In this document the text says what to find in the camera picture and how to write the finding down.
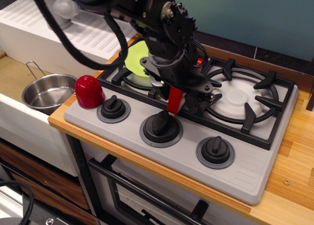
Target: oven handle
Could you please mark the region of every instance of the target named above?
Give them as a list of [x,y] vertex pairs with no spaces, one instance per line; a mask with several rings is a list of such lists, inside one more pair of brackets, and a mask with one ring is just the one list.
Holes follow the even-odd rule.
[[[166,202],[165,200],[159,198],[158,196],[152,194],[148,190],[142,188],[141,186],[135,184],[134,182],[130,181],[129,179],[123,177],[119,173],[116,173],[115,171],[110,169],[110,166],[114,163],[116,157],[108,155],[102,163],[99,163],[96,161],[94,158],[92,158],[89,162],[88,165],[96,170],[97,172],[101,173],[108,179],[112,180],[113,182],[123,186],[124,188],[128,189],[129,191],[135,193],[136,195],[142,197],[143,199],[153,203],[154,205],[158,206],[159,208],[162,208],[166,212],[174,215],[177,217],[179,220],[191,224],[191,225],[205,225],[205,223],[201,222],[201,219],[203,216],[195,216],[196,209],[193,210],[192,215],[194,215],[193,218],[191,218],[189,215],[187,215],[185,212],[181,211],[180,209],[176,208],[172,204]],[[205,201],[202,201],[202,204],[206,204],[205,207],[206,209],[208,208],[208,204]]]

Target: oven window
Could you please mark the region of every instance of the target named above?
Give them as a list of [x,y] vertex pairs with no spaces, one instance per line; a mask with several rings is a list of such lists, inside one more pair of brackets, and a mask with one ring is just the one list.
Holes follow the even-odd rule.
[[116,209],[134,221],[143,225],[184,225],[172,215],[154,206],[121,185],[110,180],[109,186]]

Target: toy stove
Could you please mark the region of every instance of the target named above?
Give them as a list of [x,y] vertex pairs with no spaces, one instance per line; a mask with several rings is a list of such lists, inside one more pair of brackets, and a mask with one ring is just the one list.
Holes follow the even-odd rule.
[[75,101],[64,118],[249,204],[260,201],[294,104],[293,81],[211,58],[201,73],[214,101],[204,116],[185,106],[168,114],[150,82],[125,65],[98,80],[106,101],[83,109]]

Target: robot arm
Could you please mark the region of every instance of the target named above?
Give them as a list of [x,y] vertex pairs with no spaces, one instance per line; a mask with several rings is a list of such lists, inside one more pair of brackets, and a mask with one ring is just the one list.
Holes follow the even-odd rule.
[[181,3],[174,0],[74,1],[83,9],[110,13],[128,21],[148,46],[149,56],[141,59],[146,72],[155,81],[187,93],[186,100],[192,100],[188,103],[191,112],[203,112],[205,108],[198,110],[198,107],[210,104],[213,86],[197,69],[200,44],[193,38],[197,29],[195,19]]

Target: stovetop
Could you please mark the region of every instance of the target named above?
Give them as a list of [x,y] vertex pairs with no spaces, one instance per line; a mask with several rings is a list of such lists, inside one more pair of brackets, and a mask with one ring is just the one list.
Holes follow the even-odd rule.
[[[97,117],[99,108],[83,109],[77,101],[64,118],[244,202],[256,204],[262,197],[298,88],[275,72],[252,70],[236,65],[232,59],[211,58],[202,73],[213,80],[216,101],[204,116],[192,115],[185,108],[178,115],[170,114],[182,126],[179,139],[171,146],[143,140],[143,125],[150,116],[166,110],[167,102],[157,97],[154,89],[138,91],[134,89],[136,84],[126,84],[130,73],[123,67],[119,72],[103,72],[98,80],[106,99],[116,95],[130,106],[124,120],[105,123]],[[200,160],[199,145],[209,139],[222,139],[230,145],[231,160],[221,167],[211,167]]]

